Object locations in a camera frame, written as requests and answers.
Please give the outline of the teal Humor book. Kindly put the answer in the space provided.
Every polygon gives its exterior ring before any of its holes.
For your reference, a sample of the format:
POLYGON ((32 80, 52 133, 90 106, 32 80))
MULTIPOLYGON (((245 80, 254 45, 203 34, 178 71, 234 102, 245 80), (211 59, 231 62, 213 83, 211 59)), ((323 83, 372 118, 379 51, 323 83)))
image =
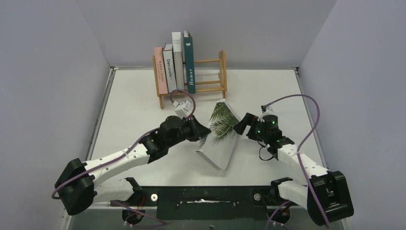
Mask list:
POLYGON ((185 72, 187 89, 190 94, 196 93, 193 39, 189 31, 183 32, 185 72))

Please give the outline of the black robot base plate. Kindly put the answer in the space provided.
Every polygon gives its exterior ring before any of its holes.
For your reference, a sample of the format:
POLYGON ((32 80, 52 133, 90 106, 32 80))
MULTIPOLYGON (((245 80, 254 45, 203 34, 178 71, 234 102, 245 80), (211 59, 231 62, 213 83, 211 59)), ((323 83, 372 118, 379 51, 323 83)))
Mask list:
POLYGON ((269 186, 144 186, 110 204, 123 208, 125 224, 147 229, 181 220, 267 220, 280 202, 269 186))

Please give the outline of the grey white book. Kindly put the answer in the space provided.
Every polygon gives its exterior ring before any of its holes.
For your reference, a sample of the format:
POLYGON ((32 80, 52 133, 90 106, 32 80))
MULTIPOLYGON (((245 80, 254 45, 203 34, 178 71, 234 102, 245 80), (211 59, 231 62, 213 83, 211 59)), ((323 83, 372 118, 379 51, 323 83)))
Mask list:
POLYGON ((175 67, 175 77, 177 89, 184 90, 184 70, 183 70, 183 52, 181 32, 172 32, 173 60, 175 67))

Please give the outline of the brown Decorate Furniture book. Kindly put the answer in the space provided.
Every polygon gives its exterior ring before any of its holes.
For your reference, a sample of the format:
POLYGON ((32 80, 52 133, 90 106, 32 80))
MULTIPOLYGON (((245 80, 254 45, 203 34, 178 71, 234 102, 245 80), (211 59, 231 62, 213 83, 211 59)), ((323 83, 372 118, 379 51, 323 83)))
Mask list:
POLYGON ((171 93, 173 90, 177 89, 173 60, 173 44, 165 44, 165 47, 163 49, 163 58, 165 64, 168 92, 171 93))

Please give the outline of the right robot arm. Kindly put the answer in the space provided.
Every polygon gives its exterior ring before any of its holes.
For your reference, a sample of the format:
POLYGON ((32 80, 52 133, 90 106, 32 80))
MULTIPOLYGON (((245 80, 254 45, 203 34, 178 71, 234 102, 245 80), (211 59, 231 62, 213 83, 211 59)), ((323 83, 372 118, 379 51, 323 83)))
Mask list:
POLYGON ((234 130, 242 135, 249 127, 247 137, 263 142, 272 157, 287 165, 297 176, 271 182, 269 197, 280 205, 291 201, 308 211, 318 226, 354 215, 346 178, 340 171, 331 171, 301 153, 298 146, 279 129, 278 117, 265 112, 262 116, 246 113, 234 130))

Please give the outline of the white palm leaf book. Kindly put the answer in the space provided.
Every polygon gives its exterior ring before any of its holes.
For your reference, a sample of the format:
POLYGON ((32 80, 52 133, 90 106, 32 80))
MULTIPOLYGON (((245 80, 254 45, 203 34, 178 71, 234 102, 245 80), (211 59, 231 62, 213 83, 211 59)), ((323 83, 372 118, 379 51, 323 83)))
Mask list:
POLYGON ((208 123, 211 133, 200 141, 196 153, 214 168, 225 171, 239 137, 234 127, 240 121, 226 99, 218 100, 208 123))

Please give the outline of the pink Warm Chord book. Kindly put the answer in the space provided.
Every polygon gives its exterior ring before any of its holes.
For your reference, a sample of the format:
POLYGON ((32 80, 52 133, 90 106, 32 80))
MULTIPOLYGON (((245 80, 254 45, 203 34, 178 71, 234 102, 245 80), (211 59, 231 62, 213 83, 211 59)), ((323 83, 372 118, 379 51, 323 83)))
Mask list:
POLYGON ((167 87, 165 63, 164 63, 164 58, 163 58, 163 48, 161 46, 155 47, 154 55, 155 55, 155 65, 156 65, 156 70, 157 70, 158 94, 159 95, 167 94, 168 87, 167 87))

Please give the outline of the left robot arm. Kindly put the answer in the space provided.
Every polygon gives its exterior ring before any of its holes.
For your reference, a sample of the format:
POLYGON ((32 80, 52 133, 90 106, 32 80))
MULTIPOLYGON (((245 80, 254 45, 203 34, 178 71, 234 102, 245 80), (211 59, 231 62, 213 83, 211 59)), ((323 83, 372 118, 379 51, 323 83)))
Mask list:
POLYGON ((71 160, 56 181, 51 197, 61 200, 70 216, 83 212, 93 203, 127 201, 140 191, 134 178, 121 179, 113 186, 104 182, 131 168, 164 157, 171 147, 183 141, 199 141, 210 133, 211 130, 194 116, 168 116, 158 128, 146 132, 126 149, 96 160, 71 160))

